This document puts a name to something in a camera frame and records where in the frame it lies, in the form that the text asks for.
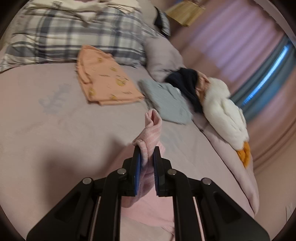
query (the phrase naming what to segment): plaid pillow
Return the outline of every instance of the plaid pillow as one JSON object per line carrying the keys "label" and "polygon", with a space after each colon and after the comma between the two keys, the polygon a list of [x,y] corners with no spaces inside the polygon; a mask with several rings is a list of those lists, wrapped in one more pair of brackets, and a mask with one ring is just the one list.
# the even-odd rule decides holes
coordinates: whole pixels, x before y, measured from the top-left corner
{"label": "plaid pillow", "polygon": [[18,19],[0,72],[20,64],[73,61],[82,45],[110,53],[119,64],[145,63],[144,38],[157,32],[145,26],[139,11],[124,14],[108,7],[92,23],[56,9],[24,10]]}

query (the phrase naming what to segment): wall outlet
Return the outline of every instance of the wall outlet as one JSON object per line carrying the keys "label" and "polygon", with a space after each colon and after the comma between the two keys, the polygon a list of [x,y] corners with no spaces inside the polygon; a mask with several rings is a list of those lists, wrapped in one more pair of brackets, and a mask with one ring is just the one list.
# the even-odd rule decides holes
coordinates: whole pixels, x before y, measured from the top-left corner
{"label": "wall outlet", "polygon": [[294,209],[293,209],[293,204],[290,203],[289,206],[286,206],[286,215],[287,215],[287,219],[286,222],[288,222],[289,218],[292,216]]}

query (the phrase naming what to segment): pink curtain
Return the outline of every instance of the pink curtain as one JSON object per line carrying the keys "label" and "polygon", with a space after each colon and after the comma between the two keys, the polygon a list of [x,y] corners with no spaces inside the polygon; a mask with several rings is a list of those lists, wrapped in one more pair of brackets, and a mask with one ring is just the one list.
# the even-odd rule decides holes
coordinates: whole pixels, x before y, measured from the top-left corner
{"label": "pink curtain", "polygon": [[258,69],[283,36],[274,19],[248,0],[209,0],[189,27],[170,39],[188,68],[223,80],[234,93]]}
{"label": "pink curtain", "polygon": [[262,169],[294,140],[296,133],[296,67],[275,97],[247,128],[254,169]]}

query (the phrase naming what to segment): light blue cloth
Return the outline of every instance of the light blue cloth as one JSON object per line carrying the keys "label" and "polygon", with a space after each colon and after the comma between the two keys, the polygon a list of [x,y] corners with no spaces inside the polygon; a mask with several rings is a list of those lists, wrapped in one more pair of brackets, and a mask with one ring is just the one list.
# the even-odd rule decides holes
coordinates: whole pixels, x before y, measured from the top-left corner
{"label": "light blue cloth", "polygon": [[144,79],[140,80],[139,85],[148,107],[156,109],[163,120],[180,124],[191,121],[192,113],[186,100],[171,84]]}

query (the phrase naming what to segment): metal screw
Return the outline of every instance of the metal screw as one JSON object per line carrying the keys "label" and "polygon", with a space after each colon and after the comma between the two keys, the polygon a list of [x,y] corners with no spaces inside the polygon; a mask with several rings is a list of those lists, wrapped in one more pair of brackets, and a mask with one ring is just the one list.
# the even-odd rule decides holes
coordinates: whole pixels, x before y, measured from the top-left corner
{"label": "metal screw", "polygon": [[210,185],[212,183],[212,180],[209,179],[209,178],[207,178],[207,177],[205,177],[205,178],[202,179],[202,182],[205,185]]}
{"label": "metal screw", "polygon": [[124,174],[126,174],[126,170],[124,168],[120,168],[117,170],[117,173],[120,175],[124,175]]}
{"label": "metal screw", "polygon": [[82,180],[83,184],[90,184],[91,183],[91,178],[90,177],[86,177]]}
{"label": "metal screw", "polygon": [[169,169],[168,174],[169,175],[176,175],[177,171],[175,169]]}

